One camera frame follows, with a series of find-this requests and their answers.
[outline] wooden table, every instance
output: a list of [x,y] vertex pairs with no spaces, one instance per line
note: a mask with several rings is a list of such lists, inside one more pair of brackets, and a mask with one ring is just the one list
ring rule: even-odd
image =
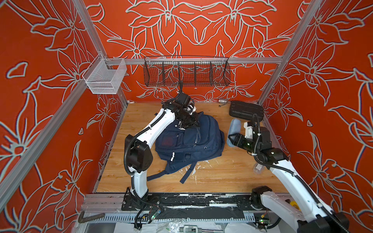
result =
[[[225,137],[233,117],[229,116],[229,104],[220,107],[218,103],[196,103],[197,111],[213,116]],[[124,119],[115,139],[112,151],[105,166],[97,192],[125,192],[131,186],[130,176],[123,167],[124,141],[128,134],[135,135],[142,130],[158,113],[160,103],[129,104]],[[166,161],[161,160],[151,148],[154,160],[148,169],[148,176],[164,170]],[[184,184],[180,183],[186,168],[173,174],[147,182],[150,192],[251,192],[255,187],[267,185],[274,192],[287,192],[282,183],[269,170],[260,175],[253,173],[255,160],[245,150],[224,147],[221,157],[209,161],[198,162],[195,171]]]

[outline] red wall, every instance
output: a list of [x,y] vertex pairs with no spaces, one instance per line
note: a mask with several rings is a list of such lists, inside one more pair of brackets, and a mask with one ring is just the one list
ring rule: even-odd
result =
[[373,231],[373,3],[324,1],[265,103],[315,192]]
[[[85,0],[109,57],[158,55],[281,56],[309,1],[99,1]],[[275,64],[231,65],[227,87],[185,87],[197,101],[258,100]],[[128,66],[122,88],[128,100],[176,96],[175,88],[144,86],[139,65]]]
[[[0,3],[0,181],[97,55],[69,0]],[[2,232],[69,231],[123,106],[88,89],[0,213]]]

